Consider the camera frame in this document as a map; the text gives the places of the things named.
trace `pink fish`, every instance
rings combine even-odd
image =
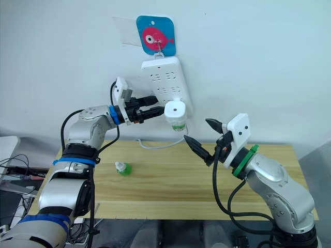
[[[174,39],[168,39],[164,33],[162,33],[159,29],[155,27],[147,27],[143,31],[143,40],[145,42],[145,45],[154,51],[159,50],[159,46],[157,42],[160,43],[160,48],[163,49],[168,42],[174,43]]]

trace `white power strip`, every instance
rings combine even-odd
[[[193,113],[192,102],[178,58],[167,57],[144,61],[141,69],[161,106],[178,99],[185,103],[188,116]]]

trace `metal hook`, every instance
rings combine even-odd
[[[156,59],[157,57],[164,58],[164,54],[163,54],[162,51],[161,51],[161,45],[160,45],[161,41],[160,41],[160,40],[157,40],[157,41],[154,41],[154,42],[157,43],[157,47],[159,48],[158,53],[155,53],[155,54],[154,54],[154,59]]]

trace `wooden table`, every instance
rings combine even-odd
[[[145,143],[149,146],[168,144],[165,142]],[[213,152],[215,143],[206,143],[203,146]],[[261,145],[259,152],[278,160],[295,181],[307,188],[291,146]],[[212,189],[212,166],[208,168],[186,143],[166,149],[144,149],[138,142],[118,141],[101,153],[100,158],[101,163],[96,165],[94,174],[96,218],[230,219],[215,202]],[[117,173],[115,161],[129,163],[133,168],[132,174],[122,176]],[[239,183],[240,180],[231,174],[231,169],[225,169],[220,163],[218,189],[225,206],[230,193]],[[34,201],[29,214],[37,213],[37,202],[37,200]],[[270,214],[266,203],[247,184],[236,194],[232,206],[235,212],[257,211]],[[238,219],[264,220],[254,216]]]

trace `white cable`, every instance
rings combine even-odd
[[[186,135],[188,135],[188,127],[187,127],[187,124],[185,125],[185,130],[186,130]],[[168,148],[168,147],[171,147],[171,146],[174,146],[174,145],[177,145],[178,143],[182,142],[184,140],[184,137],[181,138],[179,141],[176,141],[172,144],[169,144],[169,145],[166,145],[166,146],[145,146],[142,142],[141,139],[137,139],[137,141],[139,142],[140,146],[142,148],[145,148],[145,149],[162,149],[162,148]]]

